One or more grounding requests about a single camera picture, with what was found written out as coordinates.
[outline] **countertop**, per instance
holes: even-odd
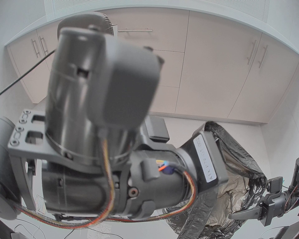
[[[227,18],[252,28],[255,28],[267,35],[272,36],[273,38],[277,39],[278,41],[282,42],[286,46],[290,47],[296,53],[299,54],[299,49],[296,48],[286,37],[280,34],[277,30],[271,27],[266,22],[253,17],[249,14],[246,14],[242,11],[237,9],[217,4],[215,2],[209,2],[205,0],[108,0],[108,1],[101,1],[97,4],[91,4],[90,6],[87,5],[84,11],[99,11],[104,9],[111,9],[111,8],[122,8],[122,7],[167,7],[167,8],[178,8],[178,9],[185,9],[197,12],[208,13],[216,16],[220,16],[223,18]],[[38,19],[34,23],[30,24],[28,27],[24,28],[22,31],[17,33],[14,37],[12,37],[5,45],[11,43],[15,39],[19,38],[20,36],[37,29],[41,26],[49,24],[51,22],[60,20],[65,18],[68,15],[56,18],[52,21],[47,22],[46,16]]]

